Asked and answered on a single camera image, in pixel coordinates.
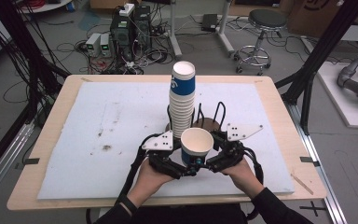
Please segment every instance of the chair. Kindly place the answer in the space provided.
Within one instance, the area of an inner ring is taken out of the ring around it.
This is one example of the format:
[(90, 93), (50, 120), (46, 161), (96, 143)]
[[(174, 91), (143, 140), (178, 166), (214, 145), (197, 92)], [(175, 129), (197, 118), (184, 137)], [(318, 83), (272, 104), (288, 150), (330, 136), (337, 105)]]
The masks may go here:
[(255, 46), (244, 46), (237, 50), (234, 54), (234, 60), (238, 61), (237, 73), (242, 72), (241, 65), (248, 63), (253, 66), (259, 66), (258, 76), (263, 75), (263, 67), (271, 67), (271, 56), (261, 48), (264, 35), (266, 32), (279, 32), (286, 25), (286, 18), (279, 12), (268, 9), (255, 9), (249, 13), (248, 18), (256, 29), (261, 30), (260, 36), (257, 38)]

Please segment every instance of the person's arm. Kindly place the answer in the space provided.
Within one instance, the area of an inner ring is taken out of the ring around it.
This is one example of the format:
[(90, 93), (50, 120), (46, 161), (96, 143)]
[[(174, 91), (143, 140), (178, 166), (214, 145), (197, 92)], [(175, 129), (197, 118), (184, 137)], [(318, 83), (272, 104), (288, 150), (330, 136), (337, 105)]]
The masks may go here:
[[(144, 160), (139, 170), (138, 179), (135, 186), (130, 190), (127, 198), (136, 208), (139, 208), (150, 196), (155, 194), (161, 186), (173, 180), (168, 175), (161, 174), (153, 169), (149, 164), (149, 159)], [(130, 223), (133, 213), (124, 203), (119, 203), (112, 207), (106, 214), (101, 216), (95, 224)]]
[(288, 208), (269, 189), (257, 180), (246, 160), (222, 171), (229, 175), (234, 185), (243, 191), (266, 223), (311, 223), (299, 213)]

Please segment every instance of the black pole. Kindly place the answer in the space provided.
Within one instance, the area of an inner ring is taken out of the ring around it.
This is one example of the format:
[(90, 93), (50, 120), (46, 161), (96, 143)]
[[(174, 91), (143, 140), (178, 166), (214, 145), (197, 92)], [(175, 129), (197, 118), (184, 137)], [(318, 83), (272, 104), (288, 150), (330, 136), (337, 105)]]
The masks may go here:
[(309, 134), (308, 118), (310, 113), (310, 97), (313, 79), (319, 68), (321, 68), (336, 44), (351, 27), (357, 16), (358, 0), (345, 1), (335, 18), (323, 33), (309, 58), (304, 62), (304, 65), (290, 77), (275, 83), (277, 88), (292, 83), (287, 92), (282, 95), (282, 99), (290, 105), (295, 105), (298, 97), (304, 91), (305, 94), (303, 96), (300, 125), (305, 134)]

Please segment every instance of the black sleeve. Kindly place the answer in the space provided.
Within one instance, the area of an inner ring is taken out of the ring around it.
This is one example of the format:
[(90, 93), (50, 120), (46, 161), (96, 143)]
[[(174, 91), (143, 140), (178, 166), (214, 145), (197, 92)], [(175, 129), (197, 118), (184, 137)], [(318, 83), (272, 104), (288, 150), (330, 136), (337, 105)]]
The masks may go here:
[(130, 223), (130, 221), (130, 214), (121, 204), (118, 203), (114, 207), (112, 207), (107, 213), (98, 218), (98, 220), (94, 222), (94, 224), (128, 224)]
[(253, 200), (252, 203), (260, 213), (264, 221), (269, 223), (312, 223), (299, 213), (288, 208), (269, 189), (264, 188)]

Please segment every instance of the human hand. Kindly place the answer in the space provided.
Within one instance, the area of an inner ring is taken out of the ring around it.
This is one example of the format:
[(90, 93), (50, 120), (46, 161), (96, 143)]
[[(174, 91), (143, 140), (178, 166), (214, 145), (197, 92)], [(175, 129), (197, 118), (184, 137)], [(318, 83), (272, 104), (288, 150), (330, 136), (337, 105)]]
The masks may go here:
[(235, 166), (228, 167), (221, 173), (229, 175), (234, 185), (251, 199), (264, 189), (264, 186), (257, 180), (249, 163), (245, 159), (242, 159)]
[(155, 194), (163, 184), (171, 180), (173, 180), (172, 177), (156, 171), (150, 166), (149, 159), (146, 159), (142, 162), (138, 179), (127, 197), (136, 207), (139, 207)]

